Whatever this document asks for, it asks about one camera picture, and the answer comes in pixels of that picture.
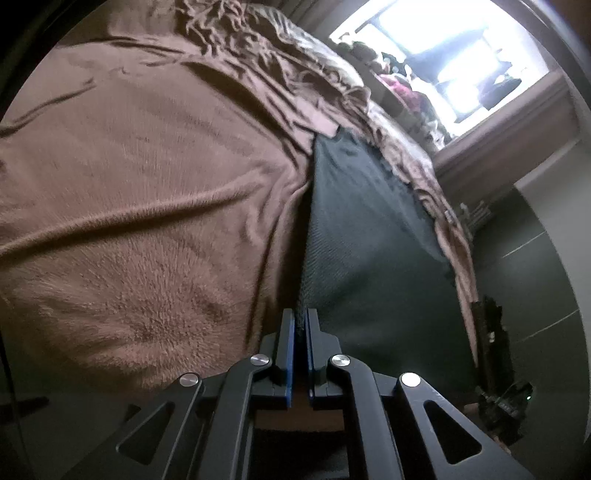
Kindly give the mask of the black sleeveless shirt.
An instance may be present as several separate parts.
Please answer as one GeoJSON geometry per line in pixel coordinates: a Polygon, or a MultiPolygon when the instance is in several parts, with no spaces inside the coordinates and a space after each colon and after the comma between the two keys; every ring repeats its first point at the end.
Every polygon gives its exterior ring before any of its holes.
{"type": "Polygon", "coordinates": [[[344,128],[315,138],[314,166],[301,306],[373,371],[414,372],[468,402],[475,362],[433,218],[380,150],[344,128]]]}

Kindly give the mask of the brown bed blanket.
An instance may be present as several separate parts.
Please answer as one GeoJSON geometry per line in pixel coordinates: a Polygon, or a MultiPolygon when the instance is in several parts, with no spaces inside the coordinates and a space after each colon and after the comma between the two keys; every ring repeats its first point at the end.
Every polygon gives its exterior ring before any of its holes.
{"type": "Polygon", "coordinates": [[[1,328],[135,395],[223,372],[301,307],[314,144],[380,150],[434,220],[473,360],[470,247],[425,153],[346,61],[269,7],[109,1],[1,123],[1,328]]]}

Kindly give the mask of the pink plush toy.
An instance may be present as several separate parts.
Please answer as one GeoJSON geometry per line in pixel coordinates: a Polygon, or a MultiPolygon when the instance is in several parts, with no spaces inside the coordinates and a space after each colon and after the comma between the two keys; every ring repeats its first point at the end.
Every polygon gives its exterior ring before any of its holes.
{"type": "Polygon", "coordinates": [[[409,110],[419,112],[427,107],[428,97],[419,91],[415,91],[405,77],[398,74],[382,74],[379,79],[403,101],[409,110]]]}

